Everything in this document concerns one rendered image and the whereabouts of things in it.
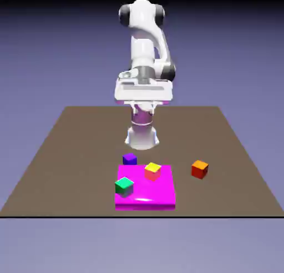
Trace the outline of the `small yellow cube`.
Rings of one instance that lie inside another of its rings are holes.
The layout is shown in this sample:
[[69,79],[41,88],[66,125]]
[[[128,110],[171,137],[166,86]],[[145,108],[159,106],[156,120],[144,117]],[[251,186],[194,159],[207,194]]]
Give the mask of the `small yellow cube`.
[[161,165],[150,162],[144,168],[144,176],[146,179],[155,181],[160,177]]

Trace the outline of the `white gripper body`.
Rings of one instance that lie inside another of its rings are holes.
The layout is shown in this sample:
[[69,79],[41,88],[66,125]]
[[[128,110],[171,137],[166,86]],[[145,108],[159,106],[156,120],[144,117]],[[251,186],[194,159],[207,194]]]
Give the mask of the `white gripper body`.
[[116,101],[169,102],[173,99],[173,84],[160,79],[149,79],[149,84],[140,84],[137,78],[118,78],[114,98]]

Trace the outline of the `small orange cube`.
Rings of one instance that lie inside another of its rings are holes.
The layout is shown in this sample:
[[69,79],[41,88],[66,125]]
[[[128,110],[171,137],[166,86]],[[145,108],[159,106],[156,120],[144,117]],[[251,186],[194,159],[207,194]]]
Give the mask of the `small orange cube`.
[[209,164],[201,160],[196,160],[191,165],[191,175],[198,179],[203,179],[208,173]]

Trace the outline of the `small purple cube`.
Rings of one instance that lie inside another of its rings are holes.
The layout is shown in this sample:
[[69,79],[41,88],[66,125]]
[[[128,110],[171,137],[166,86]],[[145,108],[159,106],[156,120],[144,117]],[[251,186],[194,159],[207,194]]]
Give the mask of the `small purple cube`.
[[133,153],[127,153],[122,156],[123,165],[137,165],[137,156]]

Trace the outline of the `large magenta box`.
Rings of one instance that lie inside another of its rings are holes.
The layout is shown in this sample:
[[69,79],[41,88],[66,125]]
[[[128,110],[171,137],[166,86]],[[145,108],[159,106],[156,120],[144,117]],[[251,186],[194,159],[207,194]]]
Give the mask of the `large magenta box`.
[[131,210],[174,210],[176,195],[170,165],[162,165],[156,180],[145,178],[144,165],[119,165],[117,178],[126,177],[133,182],[127,195],[115,193],[115,209]]

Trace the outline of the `small green cube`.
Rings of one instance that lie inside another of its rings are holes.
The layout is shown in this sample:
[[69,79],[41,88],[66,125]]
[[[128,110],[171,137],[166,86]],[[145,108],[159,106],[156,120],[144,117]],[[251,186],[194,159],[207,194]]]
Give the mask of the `small green cube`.
[[125,198],[130,196],[134,190],[134,182],[127,177],[122,177],[115,182],[115,193]]

